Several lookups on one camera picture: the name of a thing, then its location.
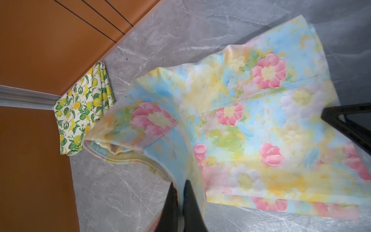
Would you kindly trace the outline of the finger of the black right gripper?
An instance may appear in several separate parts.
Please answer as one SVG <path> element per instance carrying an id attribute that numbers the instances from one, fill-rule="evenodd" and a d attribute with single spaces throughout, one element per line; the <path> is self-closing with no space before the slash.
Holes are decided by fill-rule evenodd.
<path id="1" fill-rule="evenodd" d="M 321 119 L 356 143 L 371 155 L 371 130 L 347 118 L 347 115 L 367 114 L 371 112 L 371 103 L 324 108 Z"/>

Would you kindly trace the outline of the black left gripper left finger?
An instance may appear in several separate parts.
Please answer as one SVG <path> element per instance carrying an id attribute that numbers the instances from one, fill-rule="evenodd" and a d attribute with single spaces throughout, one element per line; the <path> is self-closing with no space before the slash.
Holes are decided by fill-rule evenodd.
<path id="1" fill-rule="evenodd" d="M 177 232 L 180 217 L 177 190 L 170 184 L 166 201 L 155 232 Z"/>

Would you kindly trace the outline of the pastel floral skirt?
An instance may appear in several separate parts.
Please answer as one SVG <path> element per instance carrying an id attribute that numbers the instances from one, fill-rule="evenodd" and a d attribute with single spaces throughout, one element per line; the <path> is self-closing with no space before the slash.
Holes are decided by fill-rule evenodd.
<path id="1" fill-rule="evenodd" d="M 339 99 L 315 28 L 298 16 L 199 62 L 135 79 L 83 139 L 206 203 L 353 219 L 371 203 L 354 143 L 321 119 Z"/>

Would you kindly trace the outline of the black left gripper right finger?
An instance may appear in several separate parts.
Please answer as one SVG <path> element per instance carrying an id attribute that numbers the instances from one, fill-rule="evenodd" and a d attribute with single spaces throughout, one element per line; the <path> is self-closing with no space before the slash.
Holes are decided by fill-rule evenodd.
<path id="1" fill-rule="evenodd" d="M 184 232 L 207 232 L 192 184 L 185 182 L 183 215 L 185 221 Z"/>

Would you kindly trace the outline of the lemon print skirt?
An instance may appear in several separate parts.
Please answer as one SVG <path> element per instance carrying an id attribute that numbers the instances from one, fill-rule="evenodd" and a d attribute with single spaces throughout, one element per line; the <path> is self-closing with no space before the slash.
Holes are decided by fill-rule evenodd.
<path id="1" fill-rule="evenodd" d="M 53 105 L 60 133 L 60 153 L 67 156 L 79 153 L 85 135 L 114 103 L 106 67 L 97 62 Z"/>

